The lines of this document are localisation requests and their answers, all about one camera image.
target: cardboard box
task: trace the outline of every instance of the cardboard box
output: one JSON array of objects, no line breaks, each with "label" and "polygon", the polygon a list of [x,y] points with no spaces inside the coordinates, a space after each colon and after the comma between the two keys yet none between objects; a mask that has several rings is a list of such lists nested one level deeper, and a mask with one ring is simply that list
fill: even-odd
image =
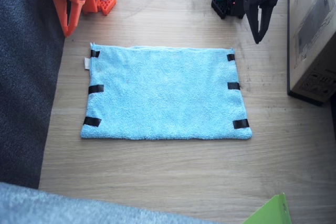
[{"label": "cardboard box", "polygon": [[288,0],[288,94],[321,105],[336,91],[335,0]]}]

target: light blue fabric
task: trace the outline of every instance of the light blue fabric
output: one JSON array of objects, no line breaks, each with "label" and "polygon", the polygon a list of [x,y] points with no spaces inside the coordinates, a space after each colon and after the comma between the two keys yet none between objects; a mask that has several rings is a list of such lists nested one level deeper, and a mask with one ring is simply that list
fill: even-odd
[{"label": "light blue fabric", "polygon": [[215,224],[103,201],[71,199],[6,183],[0,183],[0,223]]},{"label": "light blue fabric", "polygon": [[247,119],[234,50],[163,47],[121,48],[91,44],[100,51],[90,60],[87,116],[98,127],[83,125],[81,137],[139,139],[248,139],[251,129],[234,129]]}]

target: black tape strip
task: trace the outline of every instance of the black tape strip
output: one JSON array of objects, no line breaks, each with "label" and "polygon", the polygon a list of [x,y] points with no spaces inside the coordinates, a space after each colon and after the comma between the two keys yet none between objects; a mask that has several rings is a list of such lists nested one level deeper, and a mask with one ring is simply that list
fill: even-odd
[{"label": "black tape strip", "polygon": [[99,53],[100,53],[100,51],[91,50],[91,57],[98,58],[99,57]]},{"label": "black tape strip", "polygon": [[228,61],[235,60],[235,55],[234,54],[227,55],[227,60]]},{"label": "black tape strip", "polygon": [[247,119],[233,121],[233,127],[235,129],[249,128]]},{"label": "black tape strip", "polygon": [[89,86],[89,94],[104,92],[104,85],[93,85]]},{"label": "black tape strip", "polygon": [[99,119],[99,118],[91,118],[91,117],[87,116],[87,117],[85,117],[83,124],[98,127],[100,122],[101,122],[101,119]]},{"label": "black tape strip", "polygon": [[228,82],[227,83],[227,88],[228,89],[238,89],[240,90],[240,85],[238,82]]}]

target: light blue towel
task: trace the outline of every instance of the light blue towel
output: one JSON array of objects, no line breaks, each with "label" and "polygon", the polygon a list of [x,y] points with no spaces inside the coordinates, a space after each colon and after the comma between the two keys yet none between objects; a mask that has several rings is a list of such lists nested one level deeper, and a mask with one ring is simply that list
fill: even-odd
[{"label": "light blue towel", "polygon": [[91,44],[81,137],[250,138],[234,53]]}]

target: wooden table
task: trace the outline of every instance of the wooden table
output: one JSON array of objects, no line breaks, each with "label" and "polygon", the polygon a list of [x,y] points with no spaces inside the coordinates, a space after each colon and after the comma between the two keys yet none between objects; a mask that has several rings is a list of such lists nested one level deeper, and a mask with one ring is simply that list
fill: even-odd
[{"label": "wooden table", "polygon": [[[293,223],[336,220],[336,144],[330,106],[286,94],[287,0],[254,43],[248,21],[221,20],[211,0],[117,0],[105,17],[81,17],[66,39],[40,189],[226,223],[242,223],[287,195]],[[127,141],[80,138],[90,42],[117,46],[230,48],[251,140]]]}]

